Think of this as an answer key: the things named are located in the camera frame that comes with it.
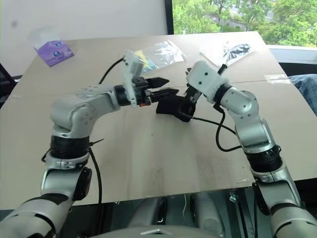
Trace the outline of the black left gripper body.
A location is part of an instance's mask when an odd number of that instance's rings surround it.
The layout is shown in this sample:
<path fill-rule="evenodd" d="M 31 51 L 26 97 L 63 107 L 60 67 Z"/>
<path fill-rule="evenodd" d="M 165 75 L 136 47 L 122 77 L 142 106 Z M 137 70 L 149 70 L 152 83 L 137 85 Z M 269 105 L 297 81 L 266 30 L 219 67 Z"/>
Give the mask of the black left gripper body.
<path fill-rule="evenodd" d="M 134 92 L 137 105 L 140 107 L 149 106 L 151 104 L 151 91 L 148 89 L 149 83 L 143 77 L 133 78 Z"/>

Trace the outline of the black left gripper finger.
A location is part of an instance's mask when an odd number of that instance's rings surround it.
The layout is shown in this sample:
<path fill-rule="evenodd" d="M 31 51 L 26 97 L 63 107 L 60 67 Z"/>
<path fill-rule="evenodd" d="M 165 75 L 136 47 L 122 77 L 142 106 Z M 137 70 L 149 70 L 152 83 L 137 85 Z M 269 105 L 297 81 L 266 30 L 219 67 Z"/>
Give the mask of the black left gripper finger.
<path fill-rule="evenodd" d="M 160 89 L 158 91 L 154 91 L 150 93 L 150 100 L 152 103 L 155 103 L 162 100 L 163 98 L 167 96 L 176 95 L 178 92 L 179 92 L 178 89 L 173 89 L 173 88 Z"/>
<path fill-rule="evenodd" d="M 160 88 L 169 82 L 168 79 L 161 77 L 147 78 L 146 81 L 150 89 Z"/>

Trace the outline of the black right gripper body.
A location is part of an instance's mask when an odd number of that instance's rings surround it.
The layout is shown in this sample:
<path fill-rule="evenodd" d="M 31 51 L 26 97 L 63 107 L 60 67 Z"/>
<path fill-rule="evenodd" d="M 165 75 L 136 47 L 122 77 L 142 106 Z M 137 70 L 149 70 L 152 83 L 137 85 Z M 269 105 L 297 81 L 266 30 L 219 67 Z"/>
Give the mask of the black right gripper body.
<path fill-rule="evenodd" d="M 201 92 L 197 89 L 195 89 L 194 87 L 191 86 L 191 97 L 188 98 L 187 100 L 190 102 L 190 103 L 196 103 L 197 100 L 200 98 L 201 96 Z"/>

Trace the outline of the black drawstring pouch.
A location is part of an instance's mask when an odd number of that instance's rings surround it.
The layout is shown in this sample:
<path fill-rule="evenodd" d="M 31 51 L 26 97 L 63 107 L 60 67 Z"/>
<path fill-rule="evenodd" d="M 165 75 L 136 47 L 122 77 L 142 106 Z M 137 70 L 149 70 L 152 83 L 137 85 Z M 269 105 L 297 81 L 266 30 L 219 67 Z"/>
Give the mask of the black drawstring pouch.
<path fill-rule="evenodd" d="M 156 113 L 172 115 L 183 122 L 189 122 L 196 110 L 196 104 L 178 95 L 170 95 L 158 102 Z"/>

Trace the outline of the clear plastic bag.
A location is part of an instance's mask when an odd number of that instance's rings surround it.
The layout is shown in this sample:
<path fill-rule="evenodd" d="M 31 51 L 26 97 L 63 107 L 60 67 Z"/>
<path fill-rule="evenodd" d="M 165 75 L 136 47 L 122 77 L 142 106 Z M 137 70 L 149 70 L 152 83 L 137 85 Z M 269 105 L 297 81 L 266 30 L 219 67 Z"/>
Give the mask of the clear plastic bag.
<path fill-rule="evenodd" d="M 171 40 L 137 50 L 135 55 L 143 62 L 142 73 L 158 70 L 186 60 L 185 54 Z"/>

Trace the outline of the plastic bag with black print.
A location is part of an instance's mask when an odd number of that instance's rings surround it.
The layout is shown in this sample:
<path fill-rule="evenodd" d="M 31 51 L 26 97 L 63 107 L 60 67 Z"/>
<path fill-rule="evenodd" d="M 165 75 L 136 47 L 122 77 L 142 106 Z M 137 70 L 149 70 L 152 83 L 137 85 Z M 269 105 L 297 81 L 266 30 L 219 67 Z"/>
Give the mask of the plastic bag with black print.
<path fill-rule="evenodd" d="M 247 43 L 236 44 L 230 41 L 214 41 L 202 46 L 200 54 L 214 66 L 221 67 L 223 64 L 230 66 L 254 51 L 255 47 Z"/>

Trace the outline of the clear tape strip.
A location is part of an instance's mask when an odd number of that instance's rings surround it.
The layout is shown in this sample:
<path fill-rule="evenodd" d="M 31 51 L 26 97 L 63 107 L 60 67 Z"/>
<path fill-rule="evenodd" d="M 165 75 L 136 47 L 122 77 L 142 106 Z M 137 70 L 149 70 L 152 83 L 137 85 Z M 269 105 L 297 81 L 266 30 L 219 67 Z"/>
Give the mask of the clear tape strip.
<path fill-rule="evenodd" d="M 270 74 L 264 75 L 268 83 L 271 84 L 290 84 L 291 81 L 286 74 Z"/>

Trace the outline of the purple tissue pack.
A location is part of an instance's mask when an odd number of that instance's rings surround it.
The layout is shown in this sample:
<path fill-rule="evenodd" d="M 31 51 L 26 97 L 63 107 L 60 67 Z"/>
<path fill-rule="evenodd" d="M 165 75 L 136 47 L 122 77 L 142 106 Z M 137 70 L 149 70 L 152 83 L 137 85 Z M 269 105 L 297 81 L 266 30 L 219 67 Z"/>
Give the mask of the purple tissue pack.
<path fill-rule="evenodd" d="M 49 67 L 74 56 L 73 51 L 63 40 L 48 41 L 42 45 L 36 45 L 34 50 Z"/>

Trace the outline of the person in blue jeans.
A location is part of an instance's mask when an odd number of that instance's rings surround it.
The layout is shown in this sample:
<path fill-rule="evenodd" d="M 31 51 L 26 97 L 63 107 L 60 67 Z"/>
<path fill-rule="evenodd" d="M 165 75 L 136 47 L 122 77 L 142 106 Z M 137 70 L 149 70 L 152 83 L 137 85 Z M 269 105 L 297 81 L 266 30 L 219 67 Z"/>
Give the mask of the person in blue jeans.
<path fill-rule="evenodd" d="M 317 116 L 317 74 L 292 75 L 289 79 Z"/>

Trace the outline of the grey rounded robot body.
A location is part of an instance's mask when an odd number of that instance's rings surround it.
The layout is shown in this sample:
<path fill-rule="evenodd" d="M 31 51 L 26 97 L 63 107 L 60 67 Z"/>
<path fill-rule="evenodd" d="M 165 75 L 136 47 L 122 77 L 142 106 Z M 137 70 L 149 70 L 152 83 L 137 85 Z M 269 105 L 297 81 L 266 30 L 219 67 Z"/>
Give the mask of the grey rounded robot body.
<path fill-rule="evenodd" d="M 241 238 L 229 191 L 111 202 L 92 238 Z"/>

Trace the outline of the black chair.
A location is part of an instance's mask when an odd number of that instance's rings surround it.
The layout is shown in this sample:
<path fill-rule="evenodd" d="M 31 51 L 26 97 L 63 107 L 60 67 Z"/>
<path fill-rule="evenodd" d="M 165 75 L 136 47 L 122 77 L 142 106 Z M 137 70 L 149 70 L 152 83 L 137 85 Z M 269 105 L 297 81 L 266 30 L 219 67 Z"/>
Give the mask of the black chair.
<path fill-rule="evenodd" d="M 17 82 L 0 63 L 0 109 L 8 99 Z"/>

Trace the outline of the black window frame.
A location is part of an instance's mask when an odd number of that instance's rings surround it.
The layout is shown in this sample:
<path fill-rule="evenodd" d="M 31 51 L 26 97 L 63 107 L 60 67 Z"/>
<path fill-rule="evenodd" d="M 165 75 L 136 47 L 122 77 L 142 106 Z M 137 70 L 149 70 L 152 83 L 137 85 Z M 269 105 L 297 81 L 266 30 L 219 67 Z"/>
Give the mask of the black window frame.
<path fill-rule="evenodd" d="M 164 0 L 167 34 L 174 35 L 172 0 Z"/>

